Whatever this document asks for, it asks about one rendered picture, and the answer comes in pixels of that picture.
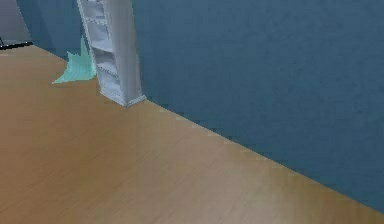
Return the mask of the white shelf unit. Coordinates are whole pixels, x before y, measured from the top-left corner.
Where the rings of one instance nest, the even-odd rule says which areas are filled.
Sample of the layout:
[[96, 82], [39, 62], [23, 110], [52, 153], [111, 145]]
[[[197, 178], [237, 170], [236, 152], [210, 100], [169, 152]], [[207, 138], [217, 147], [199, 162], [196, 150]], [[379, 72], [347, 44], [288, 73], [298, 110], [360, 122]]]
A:
[[123, 107], [146, 99], [132, 0], [77, 0], [101, 93]]

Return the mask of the pale green cloth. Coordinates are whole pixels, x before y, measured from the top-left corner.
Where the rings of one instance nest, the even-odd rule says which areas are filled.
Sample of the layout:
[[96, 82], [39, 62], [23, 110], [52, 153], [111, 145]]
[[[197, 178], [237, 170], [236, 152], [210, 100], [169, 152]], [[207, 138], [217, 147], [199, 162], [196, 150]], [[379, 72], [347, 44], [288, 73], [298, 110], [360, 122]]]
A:
[[88, 81], [96, 76], [96, 66], [84, 37], [80, 39], [80, 53], [67, 53], [68, 63], [63, 74], [53, 81], [61, 84], [74, 81]]

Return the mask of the black bar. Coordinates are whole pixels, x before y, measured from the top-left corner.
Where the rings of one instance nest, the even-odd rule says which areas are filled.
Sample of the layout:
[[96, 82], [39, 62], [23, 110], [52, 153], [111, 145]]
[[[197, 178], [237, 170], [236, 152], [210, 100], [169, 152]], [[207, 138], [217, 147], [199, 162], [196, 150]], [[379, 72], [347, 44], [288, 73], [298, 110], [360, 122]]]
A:
[[8, 50], [31, 45], [32, 42], [30, 41], [4, 40], [0, 37], [0, 50]]

